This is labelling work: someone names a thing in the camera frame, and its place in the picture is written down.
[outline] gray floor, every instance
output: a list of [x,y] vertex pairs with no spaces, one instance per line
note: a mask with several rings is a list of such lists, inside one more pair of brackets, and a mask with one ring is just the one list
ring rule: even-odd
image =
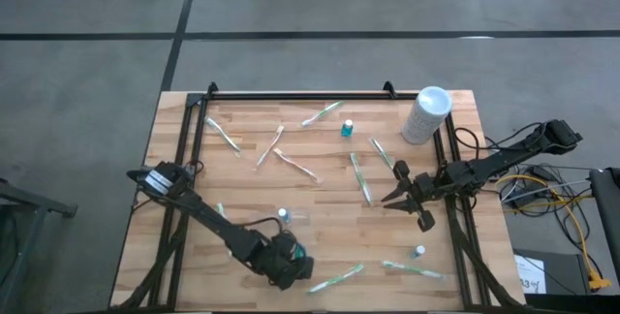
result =
[[[183,0],[0,0],[0,33],[171,32]],[[620,0],[195,0],[188,31],[618,29]],[[25,313],[105,308],[171,42],[0,42],[0,176],[79,204],[47,222]],[[564,118],[559,165],[620,164],[618,39],[185,42],[173,90],[474,89],[486,134]],[[583,172],[566,173],[578,179]],[[598,212],[588,249],[620,288]],[[551,217],[509,217],[516,248],[575,253]]]

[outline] white lid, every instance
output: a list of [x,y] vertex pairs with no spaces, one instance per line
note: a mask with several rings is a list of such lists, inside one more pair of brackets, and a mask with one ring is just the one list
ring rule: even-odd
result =
[[452,109],[452,98],[448,91],[438,86],[424,87],[419,92],[416,102],[423,110],[433,115],[446,115]]

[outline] white paper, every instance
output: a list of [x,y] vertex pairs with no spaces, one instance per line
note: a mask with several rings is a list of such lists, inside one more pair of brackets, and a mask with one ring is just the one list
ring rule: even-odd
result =
[[524,294],[546,294],[544,262],[532,258],[514,256]]

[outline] small bottle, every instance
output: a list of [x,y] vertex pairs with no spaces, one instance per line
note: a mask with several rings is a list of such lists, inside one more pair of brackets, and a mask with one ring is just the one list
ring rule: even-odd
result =
[[344,137],[349,137],[353,133],[353,121],[351,119],[345,120],[345,123],[342,124],[342,130],[340,130],[340,135]]
[[416,247],[414,247],[414,251],[411,253],[411,258],[414,260],[416,258],[419,258],[421,255],[423,255],[426,252],[426,248],[422,245],[418,245]]
[[289,211],[287,209],[285,208],[278,209],[278,216],[284,223],[291,224],[291,214],[289,214]]

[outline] wooden table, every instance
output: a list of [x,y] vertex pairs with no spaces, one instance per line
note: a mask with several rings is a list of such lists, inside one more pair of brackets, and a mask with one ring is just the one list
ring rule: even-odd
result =
[[[483,141],[481,122],[472,91],[451,91],[456,127],[474,131]],[[173,161],[186,93],[162,94],[146,164]],[[453,260],[448,220],[443,201],[425,205],[436,225],[422,233],[417,217],[383,209],[379,200],[395,187],[390,169],[368,142],[374,137],[391,157],[404,159],[412,177],[436,170],[432,141],[413,146],[400,135],[412,101],[347,101],[339,109],[307,128],[302,120],[322,110],[326,101],[225,101],[208,104],[207,114],[239,144],[236,158],[223,139],[204,128],[201,160],[204,170],[196,190],[211,206],[222,203],[236,223],[276,215],[286,207],[293,216],[291,230],[315,258],[312,279],[296,281],[281,292],[263,276],[251,273],[229,257],[221,239],[196,221],[190,222],[179,287],[177,310],[427,310],[462,308]],[[340,136],[345,119],[354,121],[350,139]],[[271,142],[278,125],[285,131],[277,144],[285,154],[324,181],[308,176],[270,153],[256,172],[258,158]],[[190,156],[195,126],[190,127],[186,158]],[[446,153],[448,141],[444,133]],[[460,147],[464,159],[471,149]],[[357,184],[349,153],[354,151],[373,194],[367,206]],[[132,293],[155,258],[164,209],[147,204],[132,217],[112,296],[112,304]],[[508,230],[497,197],[480,194],[474,216],[484,260],[513,297],[524,302]],[[275,227],[258,229],[270,236]],[[423,244],[426,254],[412,261],[409,254]],[[385,269],[382,260],[433,269],[449,276],[438,280]],[[357,263],[365,269],[354,277],[313,295],[306,291]],[[163,294],[170,273],[165,274]],[[469,267],[472,291],[475,276]]]

